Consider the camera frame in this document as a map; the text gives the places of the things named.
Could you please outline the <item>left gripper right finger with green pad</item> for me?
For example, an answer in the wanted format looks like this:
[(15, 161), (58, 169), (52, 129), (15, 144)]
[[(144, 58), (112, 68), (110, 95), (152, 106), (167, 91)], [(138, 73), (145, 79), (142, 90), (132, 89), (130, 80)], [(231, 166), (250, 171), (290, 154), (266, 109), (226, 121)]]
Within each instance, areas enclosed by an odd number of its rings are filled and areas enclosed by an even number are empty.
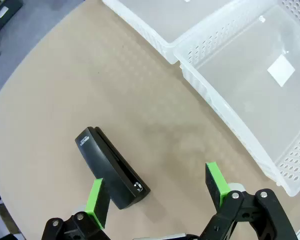
[(296, 240), (298, 237), (273, 190), (254, 195), (232, 190), (216, 162), (206, 163), (205, 183), (216, 209), (200, 240), (228, 240), (238, 223), (249, 223), (259, 240)]

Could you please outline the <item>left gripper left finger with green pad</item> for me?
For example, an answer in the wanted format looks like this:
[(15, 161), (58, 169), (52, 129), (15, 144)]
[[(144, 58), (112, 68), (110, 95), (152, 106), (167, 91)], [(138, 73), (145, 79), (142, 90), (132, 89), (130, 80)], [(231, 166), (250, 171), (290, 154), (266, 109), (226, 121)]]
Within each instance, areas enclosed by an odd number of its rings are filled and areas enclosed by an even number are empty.
[(46, 222), (43, 240), (108, 240), (104, 232), (110, 205), (105, 181), (95, 179), (85, 209), (71, 215), (68, 220), (59, 217)]

